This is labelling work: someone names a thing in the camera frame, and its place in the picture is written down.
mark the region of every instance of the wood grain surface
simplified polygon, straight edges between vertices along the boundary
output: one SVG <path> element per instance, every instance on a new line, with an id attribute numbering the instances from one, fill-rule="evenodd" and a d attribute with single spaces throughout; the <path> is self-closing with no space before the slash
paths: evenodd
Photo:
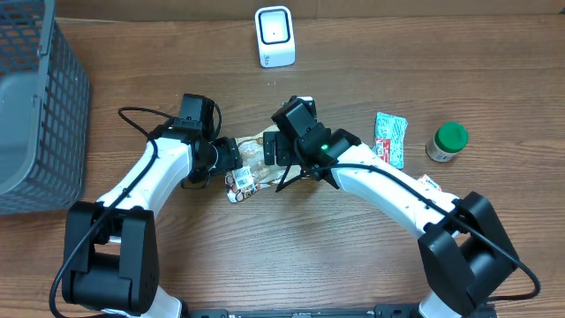
<path id="1" fill-rule="evenodd" d="M 294 19 L 557 14 L 565 0 L 58 0 L 56 14 L 115 21 L 252 20 L 285 5 Z"/>
<path id="2" fill-rule="evenodd" d="M 123 106 L 177 114 L 183 93 L 206 95 L 222 107 L 222 135 L 239 137 L 271 125 L 291 95 L 312 95 L 326 126 L 368 144 L 376 112 L 396 114 L 409 121 L 404 172 L 488 197 L 539 275 L 541 296 L 498 304 L 500 317 L 564 316 L 563 17 L 301 20 L 296 64 L 273 70 L 259 66 L 251 21 L 62 29 L 94 88 L 86 200 L 145 148 L 118 117 Z M 133 117 L 147 129 L 161 123 Z M 450 120 L 468 127 L 470 145 L 452 163 L 433 162 L 425 143 Z M 416 242 L 357 197 L 303 181 L 230 204 L 222 182 L 176 189 L 157 219 L 161 285 L 190 308 L 371 307 L 428 293 Z M 64 221 L 64 211 L 1 218 L 0 316 L 49 317 Z M 496 293 L 531 287 L 516 272 Z"/>

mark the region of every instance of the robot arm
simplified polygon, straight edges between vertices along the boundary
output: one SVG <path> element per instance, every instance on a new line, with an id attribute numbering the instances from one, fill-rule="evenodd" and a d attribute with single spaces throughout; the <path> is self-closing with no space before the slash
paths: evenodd
<path id="1" fill-rule="evenodd" d="M 435 201 L 443 209 L 451 211 L 455 208 L 453 204 L 453 200 L 457 199 L 455 195 L 420 184 L 417 180 L 376 157 L 366 144 L 350 147 L 337 160 L 339 163 L 360 163 L 375 166 L 401 179 L 412 189 Z M 438 223 L 444 218 L 436 210 L 428 208 L 412 193 L 381 174 L 354 168 L 332 169 L 331 173 L 339 188 L 346 193 L 356 194 L 369 201 L 400 224 L 415 239 L 419 239 L 426 233 L 424 230 L 426 224 Z"/>
<path id="2" fill-rule="evenodd" d="M 371 202 L 418 240 L 433 291 L 419 304 L 418 317 L 470 315 L 516 270 L 516 250 L 486 198 L 470 193 L 458 199 L 421 185 L 377 158 L 358 137 L 342 129 L 332 133 L 318 122 L 312 98 L 292 96 L 272 119 L 280 132 L 264 136 L 266 154 L 275 153 L 278 163 L 279 154 L 298 159 L 293 163 L 303 175 Z M 471 233 L 461 246 L 454 240 L 460 231 Z"/>
<path id="3" fill-rule="evenodd" d="M 92 224 L 98 223 L 116 199 L 124 196 L 124 189 L 147 169 L 154 157 L 152 142 L 114 189 L 96 203 L 77 202 L 71 207 L 65 229 L 65 262 L 75 248 L 78 252 L 63 273 L 66 302 L 127 317 L 178 318 L 183 314 L 183 302 L 158 285 L 154 219 L 181 180 L 197 183 L 241 168 L 235 140 L 215 138 L 215 107 L 206 97 L 184 96 L 180 116 L 168 121 L 172 126 L 160 125 L 151 133 L 158 151 L 153 165 L 92 238 L 86 236 Z M 83 238 L 88 241 L 80 246 Z M 95 251 L 95 245 L 107 243 L 120 244 L 120 255 Z"/>

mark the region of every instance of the candy wrapper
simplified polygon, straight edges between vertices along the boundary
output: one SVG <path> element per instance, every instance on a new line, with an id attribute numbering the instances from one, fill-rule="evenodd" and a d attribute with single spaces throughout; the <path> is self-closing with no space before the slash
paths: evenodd
<path id="1" fill-rule="evenodd" d="M 390 165 L 397 169 L 404 168 L 404 135 L 408 121 L 385 113 L 377 113 L 375 138 L 390 139 Z"/>
<path id="2" fill-rule="evenodd" d="M 373 152 L 385 163 L 390 163 L 390 139 L 376 138 Z"/>
<path id="3" fill-rule="evenodd" d="M 275 125 L 252 137 L 236 138 L 239 154 L 243 160 L 243 168 L 228 172 L 225 177 L 228 200 L 238 203 L 250 198 L 260 189 L 278 185 L 286 167 L 265 165 L 263 155 L 263 133 L 278 132 Z M 292 166 L 287 180 L 300 173 L 300 166 Z"/>
<path id="4" fill-rule="evenodd" d="M 435 190 L 441 191 L 441 186 L 438 185 L 435 181 L 433 181 L 428 175 L 423 175 L 422 177 L 418 178 L 418 182 L 424 186 L 431 186 Z"/>

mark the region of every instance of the barcode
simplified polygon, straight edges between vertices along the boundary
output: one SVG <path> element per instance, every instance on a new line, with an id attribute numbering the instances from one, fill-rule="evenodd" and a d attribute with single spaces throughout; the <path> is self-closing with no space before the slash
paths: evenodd
<path id="1" fill-rule="evenodd" d="M 385 153 L 384 150 L 384 143 L 379 141 L 379 142 L 375 142 L 374 146 L 377 148 L 377 155 L 378 156 L 383 156 Z"/>
<path id="2" fill-rule="evenodd" d="M 240 169 L 236 171 L 236 178 L 241 178 L 241 177 L 245 177 L 245 176 L 249 176 L 251 174 L 251 172 L 249 171 L 249 169 Z"/>

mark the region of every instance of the red and white packet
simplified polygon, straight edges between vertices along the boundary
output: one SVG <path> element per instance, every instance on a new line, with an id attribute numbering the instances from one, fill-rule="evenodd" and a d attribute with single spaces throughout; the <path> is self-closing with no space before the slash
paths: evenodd
<path id="1" fill-rule="evenodd" d="M 390 139 L 375 138 L 373 152 L 385 163 L 390 163 Z"/>

